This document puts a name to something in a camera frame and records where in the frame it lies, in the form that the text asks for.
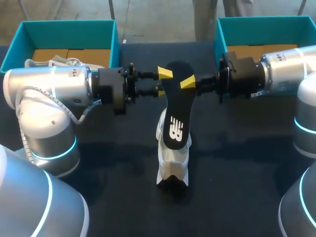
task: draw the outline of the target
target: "white sneaker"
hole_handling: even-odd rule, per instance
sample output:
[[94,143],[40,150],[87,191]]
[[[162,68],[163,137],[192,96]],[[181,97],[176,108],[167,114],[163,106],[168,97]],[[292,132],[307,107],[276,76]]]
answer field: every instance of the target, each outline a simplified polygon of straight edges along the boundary
[[186,186],[189,185],[188,161],[189,147],[192,144],[191,135],[189,134],[188,142],[180,150],[171,150],[163,142],[163,123],[166,109],[162,111],[157,129],[156,139],[158,140],[158,161],[159,170],[157,174],[157,184],[162,180],[166,180],[171,175],[183,181]]
[[99,65],[83,63],[77,58],[62,58],[58,55],[46,62],[35,62],[32,59],[27,59],[24,63],[25,68],[32,67],[52,67],[52,66],[87,66],[90,70],[95,71],[99,68],[104,68]]

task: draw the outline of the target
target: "cardboard box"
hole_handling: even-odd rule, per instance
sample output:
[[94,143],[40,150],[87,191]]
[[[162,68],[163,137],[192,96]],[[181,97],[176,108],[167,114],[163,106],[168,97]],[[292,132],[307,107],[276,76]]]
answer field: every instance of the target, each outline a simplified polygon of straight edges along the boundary
[[316,25],[309,16],[227,17],[218,18],[214,41],[216,66],[228,51],[237,57],[316,45]]
[[256,63],[262,55],[297,48],[297,44],[237,45],[227,46],[228,52],[235,52],[237,58],[252,57]]
[[48,61],[55,55],[103,67],[118,67],[119,39],[115,20],[22,22],[0,73],[23,68],[29,58]]

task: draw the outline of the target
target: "pants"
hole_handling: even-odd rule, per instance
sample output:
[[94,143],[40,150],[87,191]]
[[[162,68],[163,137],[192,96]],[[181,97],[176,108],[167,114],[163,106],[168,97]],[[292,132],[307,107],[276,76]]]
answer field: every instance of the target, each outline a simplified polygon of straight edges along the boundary
[[[196,40],[212,40],[217,22],[218,0],[193,0]],[[253,16],[255,0],[223,0],[225,16]]]

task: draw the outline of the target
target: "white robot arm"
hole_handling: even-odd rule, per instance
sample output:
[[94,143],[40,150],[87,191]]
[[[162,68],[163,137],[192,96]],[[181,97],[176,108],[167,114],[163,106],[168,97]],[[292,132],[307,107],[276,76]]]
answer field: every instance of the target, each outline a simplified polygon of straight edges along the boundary
[[75,189],[0,145],[1,236],[86,237],[89,211]]
[[[158,95],[136,90],[138,78],[155,74],[127,68],[99,69],[85,66],[35,67],[8,71],[3,80],[4,97],[16,110],[21,137],[30,162],[56,177],[72,172],[79,164],[77,138],[72,121],[81,124],[96,105],[112,104],[116,113],[139,95]],[[68,107],[86,108],[77,119]]]
[[[263,55],[258,64],[250,58],[224,55],[217,80],[220,100],[225,93],[246,98],[297,92],[294,147],[316,158],[316,46]],[[283,237],[316,235],[316,162],[293,184],[279,205]]]

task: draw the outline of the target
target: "black table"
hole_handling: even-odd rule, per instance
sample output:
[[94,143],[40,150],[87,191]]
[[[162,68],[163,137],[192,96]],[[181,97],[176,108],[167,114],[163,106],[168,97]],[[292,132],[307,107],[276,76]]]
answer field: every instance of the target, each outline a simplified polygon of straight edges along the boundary
[[[142,71],[183,60],[215,72],[209,44],[125,44],[121,64]],[[0,99],[0,143],[22,147],[15,113]],[[141,98],[127,115],[96,108],[76,127],[82,162],[65,181],[86,198],[89,236],[280,237],[282,195],[310,165],[292,146],[295,96],[196,99],[189,187],[158,189],[156,125],[165,98]]]

